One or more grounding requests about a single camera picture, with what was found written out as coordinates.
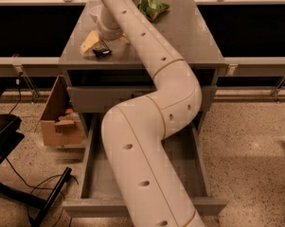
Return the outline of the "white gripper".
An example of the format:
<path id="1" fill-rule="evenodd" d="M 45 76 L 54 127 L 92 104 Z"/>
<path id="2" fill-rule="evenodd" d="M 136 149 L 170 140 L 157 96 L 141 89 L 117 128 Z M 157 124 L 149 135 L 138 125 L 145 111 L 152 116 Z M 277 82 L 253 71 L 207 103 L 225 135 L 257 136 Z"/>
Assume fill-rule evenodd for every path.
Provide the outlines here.
<path id="1" fill-rule="evenodd" d="M 81 53 L 85 54 L 90 51 L 100 41 L 100 37 L 106 41 L 113 41 L 123 35 L 121 27 L 105 6 L 101 7 L 97 19 L 97 29 L 98 31 L 92 30 L 81 44 Z"/>

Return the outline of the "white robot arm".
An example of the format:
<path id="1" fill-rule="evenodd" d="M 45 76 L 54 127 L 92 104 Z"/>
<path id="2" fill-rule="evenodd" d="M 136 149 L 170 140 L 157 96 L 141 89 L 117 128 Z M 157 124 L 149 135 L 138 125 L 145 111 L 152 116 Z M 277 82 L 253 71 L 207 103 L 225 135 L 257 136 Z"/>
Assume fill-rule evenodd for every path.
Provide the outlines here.
<path id="1" fill-rule="evenodd" d="M 190 66 L 139 11 L 138 0 L 101 0 L 101 37 L 121 29 L 142 60 L 154 92 L 104 115 L 104 150 L 134 227 L 205 227 L 162 142 L 187 126 L 202 104 Z"/>

